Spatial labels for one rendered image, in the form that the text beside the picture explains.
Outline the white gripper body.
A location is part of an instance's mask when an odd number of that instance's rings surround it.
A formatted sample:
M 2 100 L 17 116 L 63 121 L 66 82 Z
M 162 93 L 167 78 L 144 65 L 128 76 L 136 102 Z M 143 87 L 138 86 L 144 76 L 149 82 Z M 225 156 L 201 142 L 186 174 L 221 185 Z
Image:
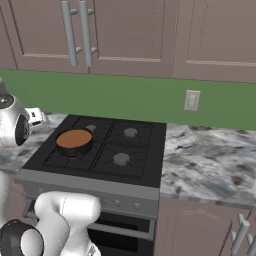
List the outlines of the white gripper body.
M 43 111 L 38 110 L 36 124 L 46 126 L 48 124 L 48 122 L 49 122 L 49 119 L 48 119 L 47 115 Z

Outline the black saucepan with hot chocolate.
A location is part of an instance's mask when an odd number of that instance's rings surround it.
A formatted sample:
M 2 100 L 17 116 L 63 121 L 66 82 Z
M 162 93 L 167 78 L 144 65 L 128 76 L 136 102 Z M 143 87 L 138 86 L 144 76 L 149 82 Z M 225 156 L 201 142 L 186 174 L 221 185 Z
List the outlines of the black saucepan with hot chocolate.
M 56 148 L 61 155 L 76 158 L 87 154 L 93 147 L 93 135 L 87 129 L 71 129 L 56 138 Z

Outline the black gas hob stove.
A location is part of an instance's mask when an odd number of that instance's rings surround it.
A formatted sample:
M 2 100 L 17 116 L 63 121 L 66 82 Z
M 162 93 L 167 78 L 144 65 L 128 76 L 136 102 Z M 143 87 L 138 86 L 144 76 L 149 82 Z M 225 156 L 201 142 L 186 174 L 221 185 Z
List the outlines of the black gas hob stove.
M 76 158 L 58 152 L 56 138 L 69 129 L 92 131 L 90 152 Z M 43 188 L 102 197 L 102 212 L 157 222 L 165 134 L 164 123 L 67 116 L 16 175 L 28 199 L 24 215 L 36 217 L 37 189 Z

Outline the black oven door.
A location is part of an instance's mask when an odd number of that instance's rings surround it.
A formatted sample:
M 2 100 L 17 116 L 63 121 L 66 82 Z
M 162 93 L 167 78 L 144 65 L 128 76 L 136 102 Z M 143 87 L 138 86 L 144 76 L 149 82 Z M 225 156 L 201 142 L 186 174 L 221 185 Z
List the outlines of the black oven door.
M 102 212 L 97 224 L 126 228 L 142 232 L 149 231 L 149 219 Z M 97 245 L 102 256 L 153 256 L 154 240 L 112 234 L 88 229 L 89 237 Z

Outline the brown wall cupboard door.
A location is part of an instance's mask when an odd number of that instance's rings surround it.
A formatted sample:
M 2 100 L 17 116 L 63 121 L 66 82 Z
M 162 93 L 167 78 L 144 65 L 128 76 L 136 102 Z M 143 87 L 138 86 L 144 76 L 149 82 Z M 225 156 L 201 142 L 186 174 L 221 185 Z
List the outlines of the brown wall cupboard door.
M 173 76 L 256 83 L 256 0 L 180 0 Z
M 92 74 L 168 78 L 178 0 L 88 0 Z
M 16 70 L 17 65 L 8 35 L 2 7 L 0 6 L 0 69 Z
M 84 53 L 70 62 L 61 2 L 78 9 L 79 0 L 0 0 L 18 70 L 88 73 Z

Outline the beige wall socket plate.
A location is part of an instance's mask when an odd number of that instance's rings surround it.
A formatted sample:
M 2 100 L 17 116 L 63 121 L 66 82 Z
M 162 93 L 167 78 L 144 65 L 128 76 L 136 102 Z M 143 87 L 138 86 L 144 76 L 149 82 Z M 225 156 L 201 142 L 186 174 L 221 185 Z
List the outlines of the beige wall socket plate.
M 200 92 L 187 90 L 185 97 L 184 109 L 188 111 L 197 111 L 200 100 Z

